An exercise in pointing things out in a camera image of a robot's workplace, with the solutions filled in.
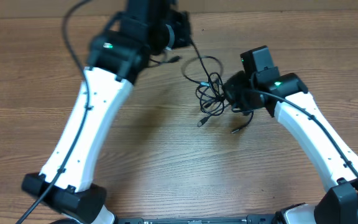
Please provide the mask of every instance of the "black wire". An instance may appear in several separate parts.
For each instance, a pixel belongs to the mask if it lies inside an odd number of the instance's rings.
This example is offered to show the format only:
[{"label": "black wire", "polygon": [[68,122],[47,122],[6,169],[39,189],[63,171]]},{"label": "black wire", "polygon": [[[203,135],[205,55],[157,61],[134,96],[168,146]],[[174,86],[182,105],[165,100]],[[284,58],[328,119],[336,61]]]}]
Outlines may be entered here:
[{"label": "black wire", "polygon": [[80,127],[78,128],[77,134],[73,140],[73,143],[70,146],[70,149],[67,152],[67,155],[65,156],[60,168],[57,170],[57,173],[55,175],[55,177],[53,178],[53,180],[51,181],[51,183],[49,183],[49,186],[47,187],[47,189],[42,193],[42,195],[31,205],[31,207],[29,209],[27,209],[27,211],[20,217],[20,219],[16,222],[16,224],[22,223],[29,215],[30,213],[37,207],[37,205],[48,195],[48,193],[50,192],[50,190],[52,189],[52,187],[55,185],[55,183],[57,182],[58,178],[60,177],[60,175],[62,173],[64,173],[65,171],[65,166],[66,163],[68,161],[68,159],[70,158],[71,153],[74,150],[74,147],[78,141],[78,138],[80,137],[80,134],[82,132],[82,129],[84,127],[85,121],[86,121],[86,117],[88,115],[88,111],[90,109],[89,105],[90,105],[90,88],[89,88],[89,83],[88,83],[88,79],[86,78],[85,72],[84,72],[84,66],[82,66],[81,61],[79,60],[79,58],[76,56],[76,53],[74,52],[70,41],[68,39],[68,33],[67,33],[67,25],[68,25],[68,21],[69,18],[71,17],[71,15],[81,6],[85,5],[86,3],[90,2],[91,0],[83,0],[79,3],[77,3],[76,5],[74,5],[64,16],[63,18],[63,22],[62,22],[62,36],[63,36],[63,40],[64,43],[71,55],[71,57],[73,58],[76,66],[78,67],[78,69],[81,72],[81,75],[84,79],[85,82],[85,86],[86,86],[86,104],[85,104],[85,112],[84,112],[84,116],[83,119],[81,121]]},{"label": "black wire", "polygon": [[110,20],[104,26],[103,31],[108,31],[117,22],[117,20],[122,18],[123,12],[117,12],[115,15],[111,16]]},{"label": "black wire", "polygon": [[273,95],[271,93],[267,93],[267,92],[259,91],[259,90],[250,90],[250,89],[245,89],[244,91],[253,92],[253,93],[259,93],[259,94],[269,96],[269,97],[275,98],[277,100],[286,102],[289,105],[291,105],[292,107],[296,108],[297,110],[299,110],[302,113],[304,113],[305,115],[307,115],[307,117],[309,117],[310,120],[313,120],[321,128],[321,130],[324,132],[324,134],[327,135],[328,139],[331,141],[331,143],[333,144],[333,146],[335,147],[335,149],[337,150],[337,152],[339,153],[339,155],[341,156],[341,158],[343,159],[345,164],[350,168],[350,170],[353,172],[353,174],[358,178],[358,171],[354,168],[352,162],[345,156],[345,154],[342,152],[341,148],[338,146],[338,144],[336,143],[334,138],[331,136],[331,134],[328,132],[328,130],[324,127],[323,124],[320,123],[320,121],[317,120],[317,118],[314,115],[310,114],[309,112],[307,112],[307,110],[305,110],[305,109],[301,108],[300,106],[292,103],[291,101],[286,100],[286,99],[284,99],[282,97]]},{"label": "black wire", "polygon": [[149,65],[149,67],[148,68],[155,68],[155,67],[158,67],[158,66],[160,66],[160,65],[162,65],[162,64],[165,64],[165,63],[168,63],[167,62],[167,59],[168,59],[168,54],[167,54],[167,51],[163,51],[162,52],[163,54],[164,54],[164,57],[162,58],[162,61],[161,62],[159,62],[159,61],[157,61],[157,60],[154,60],[154,59],[149,59],[151,62],[154,62],[154,63],[156,63],[155,65]]},{"label": "black wire", "polygon": [[[181,73],[187,80],[189,80],[193,83],[199,84],[199,86],[196,88],[195,94],[196,94],[196,97],[200,101],[200,110],[203,113],[207,114],[207,117],[205,117],[205,122],[206,122],[206,120],[208,120],[208,118],[210,118],[211,116],[219,116],[219,115],[223,114],[224,109],[229,106],[229,105],[224,104],[224,100],[226,98],[222,91],[223,81],[221,78],[221,74],[223,74],[223,64],[216,57],[201,56],[200,52],[198,51],[197,46],[194,44],[193,40],[191,40],[190,44],[193,46],[194,50],[196,51],[197,57],[186,61],[181,67]],[[215,62],[218,63],[218,65],[220,67],[219,73],[218,72],[209,73],[207,71],[207,69],[204,65],[204,62],[203,62],[203,59],[207,59],[207,58],[213,59]],[[194,80],[192,78],[189,78],[188,75],[186,74],[187,67],[191,63],[193,63],[197,60],[200,61],[201,66],[208,78],[207,82]],[[207,94],[206,92],[208,90],[211,90],[213,94],[212,95]]]},{"label": "black wire", "polygon": [[241,129],[245,128],[246,126],[248,126],[249,123],[251,123],[252,118],[254,118],[254,111],[250,111],[250,113],[251,113],[251,117],[249,118],[249,120],[245,124],[243,124],[242,126],[239,126],[238,128],[234,129],[231,132],[232,134],[239,132]]}]

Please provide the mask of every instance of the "white arm segment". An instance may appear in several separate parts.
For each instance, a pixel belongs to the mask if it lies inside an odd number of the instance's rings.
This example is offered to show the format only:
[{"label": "white arm segment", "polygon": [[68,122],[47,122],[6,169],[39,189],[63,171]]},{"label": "white arm segment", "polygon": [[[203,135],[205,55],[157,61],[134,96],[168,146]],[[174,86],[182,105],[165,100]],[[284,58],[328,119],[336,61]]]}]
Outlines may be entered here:
[{"label": "white arm segment", "polygon": [[[116,75],[100,68],[92,71],[85,68],[91,93],[90,107],[85,125],[61,174],[56,186],[66,189],[69,185],[75,187],[75,192],[89,189],[93,181],[93,173],[100,149],[103,145],[110,125],[121,105],[129,96],[133,85],[123,79],[116,81]],[[66,124],[63,134],[40,174],[45,174],[46,182],[51,182],[62,164],[74,137],[80,127],[85,112],[86,87],[82,83],[80,93],[73,111]]]},{"label": "white arm segment", "polygon": [[[315,115],[358,171],[358,156],[346,145],[324,118],[310,93],[304,94],[300,92],[290,95],[285,99]],[[356,179],[351,170],[345,168],[343,159],[328,137],[313,120],[308,119],[307,115],[284,102],[277,102],[274,115],[277,121],[284,125],[299,142],[316,168],[326,192],[331,187],[337,186],[337,180],[341,177],[347,181]]]}]

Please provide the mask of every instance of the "metal base plate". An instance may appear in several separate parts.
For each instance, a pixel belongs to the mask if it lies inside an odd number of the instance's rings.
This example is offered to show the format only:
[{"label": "metal base plate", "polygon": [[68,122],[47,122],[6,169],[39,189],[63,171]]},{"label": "metal base plate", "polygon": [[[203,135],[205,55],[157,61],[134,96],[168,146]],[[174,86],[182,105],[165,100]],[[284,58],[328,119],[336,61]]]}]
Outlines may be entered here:
[{"label": "metal base plate", "polygon": [[119,218],[118,224],[272,224],[274,215],[248,215],[236,218],[141,219]]}]

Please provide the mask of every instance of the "cable connector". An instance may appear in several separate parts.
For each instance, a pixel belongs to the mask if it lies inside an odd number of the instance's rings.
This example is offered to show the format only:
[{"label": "cable connector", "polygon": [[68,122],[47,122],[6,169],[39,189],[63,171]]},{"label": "cable connector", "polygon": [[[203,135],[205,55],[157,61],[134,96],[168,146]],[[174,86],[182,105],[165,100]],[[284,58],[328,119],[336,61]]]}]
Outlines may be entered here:
[{"label": "cable connector", "polygon": [[241,128],[236,128],[231,131],[231,134],[237,133],[241,130]]},{"label": "cable connector", "polygon": [[181,56],[174,56],[170,60],[167,61],[167,63],[175,63],[178,62],[181,59]]},{"label": "cable connector", "polygon": [[200,82],[201,86],[208,86],[209,87],[209,83],[208,82]]},{"label": "cable connector", "polygon": [[210,106],[212,106],[212,103],[207,103],[204,105],[204,108],[209,108]]},{"label": "cable connector", "polygon": [[207,117],[201,119],[201,120],[198,122],[197,127],[201,127],[202,125],[204,125],[204,124],[208,121],[208,119],[209,119],[210,117],[211,117],[211,116],[207,116]]}]

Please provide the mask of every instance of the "wooden table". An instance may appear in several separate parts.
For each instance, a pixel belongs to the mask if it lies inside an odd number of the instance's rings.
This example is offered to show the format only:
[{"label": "wooden table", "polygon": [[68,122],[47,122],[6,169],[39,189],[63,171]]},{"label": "wooden table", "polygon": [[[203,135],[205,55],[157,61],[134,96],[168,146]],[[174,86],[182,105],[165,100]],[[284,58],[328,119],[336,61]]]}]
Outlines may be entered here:
[{"label": "wooden table", "polygon": [[[268,45],[282,74],[308,85],[327,119],[358,153],[358,11],[192,15],[202,54],[220,58],[227,80],[239,54]],[[70,34],[81,58],[107,17],[76,17]],[[80,76],[63,46],[60,19],[0,20],[0,223],[13,223],[33,199],[24,174],[38,172],[74,105]],[[191,48],[170,55],[195,56]],[[247,118],[204,117],[182,62],[145,70],[106,139],[94,182],[120,217],[182,218],[272,213],[318,203],[321,181],[298,143],[265,110]],[[207,62],[207,67],[216,68]],[[199,65],[194,77],[204,80]],[[28,223],[61,218],[43,205]]]}]

